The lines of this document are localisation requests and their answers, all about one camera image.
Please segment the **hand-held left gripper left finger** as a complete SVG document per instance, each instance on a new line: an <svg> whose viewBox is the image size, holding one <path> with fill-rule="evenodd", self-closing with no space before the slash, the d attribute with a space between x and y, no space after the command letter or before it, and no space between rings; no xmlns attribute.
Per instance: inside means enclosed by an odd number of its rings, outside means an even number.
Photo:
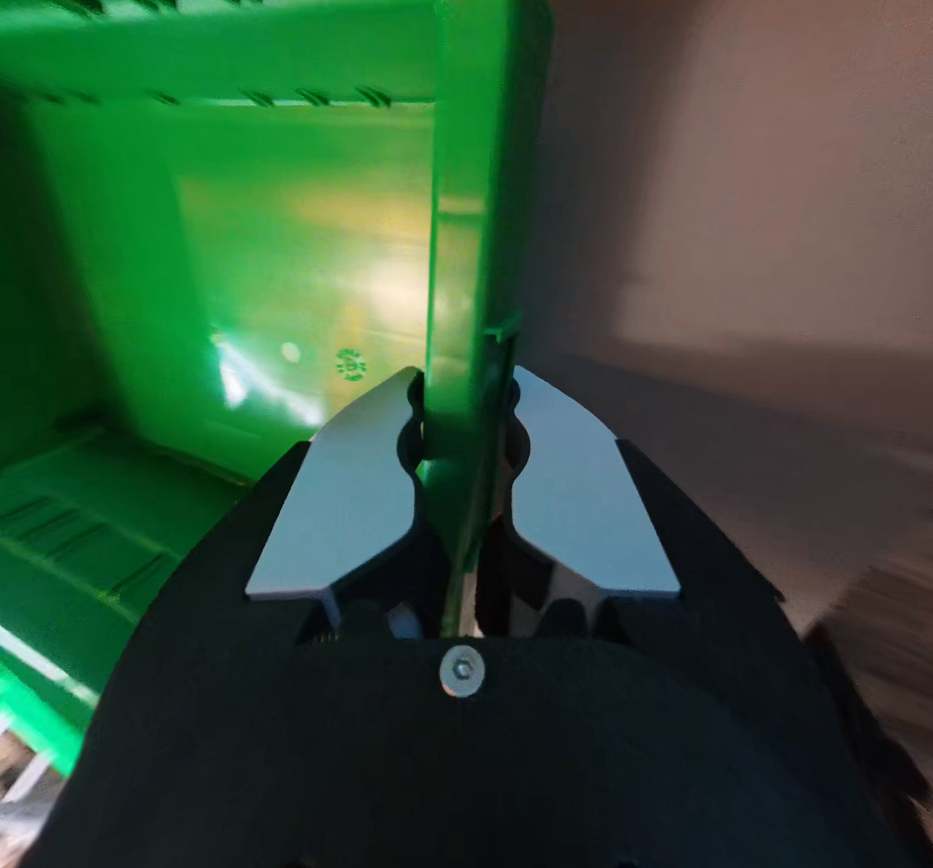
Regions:
<svg viewBox="0 0 933 868"><path fill-rule="evenodd" d="M357 602L394 637L426 634L421 484L423 373L405 367L312 438L252 575L252 601L309 598L332 631Z"/></svg>

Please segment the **green plastic bin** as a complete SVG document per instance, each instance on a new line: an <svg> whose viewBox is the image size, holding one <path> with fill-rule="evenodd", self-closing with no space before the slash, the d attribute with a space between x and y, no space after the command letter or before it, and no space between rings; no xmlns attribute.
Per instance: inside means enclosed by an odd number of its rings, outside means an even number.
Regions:
<svg viewBox="0 0 933 868"><path fill-rule="evenodd" d="M495 413L548 0L2 0L2 733L73 771L195 544L424 374L456 573Z"/></svg>

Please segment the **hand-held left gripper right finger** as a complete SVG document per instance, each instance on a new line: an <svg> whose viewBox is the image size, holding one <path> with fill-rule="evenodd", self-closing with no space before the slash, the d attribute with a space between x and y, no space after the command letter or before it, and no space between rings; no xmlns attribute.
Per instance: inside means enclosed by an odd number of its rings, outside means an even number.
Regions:
<svg viewBox="0 0 933 868"><path fill-rule="evenodd" d="M513 374L528 453L511 486L510 520L544 570L542 596L525 600L678 598L680 581L615 434L529 370Z"/></svg>

